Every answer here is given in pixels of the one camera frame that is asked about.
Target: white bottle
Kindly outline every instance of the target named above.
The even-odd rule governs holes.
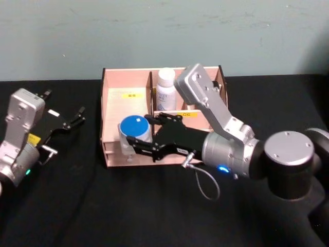
[[[175,70],[162,68],[158,73],[156,85],[156,107],[158,111],[176,110]]]

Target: white cap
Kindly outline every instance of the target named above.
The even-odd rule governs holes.
[[[163,87],[171,87],[175,81],[175,70],[172,68],[162,68],[158,73],[158,84]]]

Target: blue led light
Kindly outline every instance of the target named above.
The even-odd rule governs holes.
[[[229,173],[230,172],[230,170],[227,167],[225,167],[225,166],[218,166],[218,170],[219,171],[226,172],[226,173]]]

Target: wall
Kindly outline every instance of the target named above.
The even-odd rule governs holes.
[[[324,73],[328,13],[328,0],[0,0],[0,81],[195,62],[227,76]]]

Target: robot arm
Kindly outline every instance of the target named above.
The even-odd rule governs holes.
[[[49,152],[43,164],[58,153],[46,145],[52,136],[61,131],[69,132],[85,120],[82,117],[84,108],[74,121],[64,120],[53,110],[44,113],[45,100],[50,93],[51,91],[46,91],[38,96],[26,89],[19,89],[10,97],[5,139],[0,145],[0,194],[4,184],[19,186],[25,175],[39,161],[42,150]]]
[[[318,129],[304,133],[283,131],[265,141],[255,138],[252,128],[231,115],[218,95],[218,86],[200,65],[187,67],[175,81],[175,87],[186,104],[194,104],[207,118],[214,132],[184,126],[180,116],[161,113],[146,116],[149,123],[161,125],[152,143],[130,136],[127,141],[136,153],[160,160],[167,154],[186,156],[182,166],[193,168],[192,159],[250,179],[268,178],[271,192],[284,200],[303,198],[311,188],[313,175],[326,192],[329,190],[329,134]],[[323,242],[329,244],[329,199],[309,216]]]

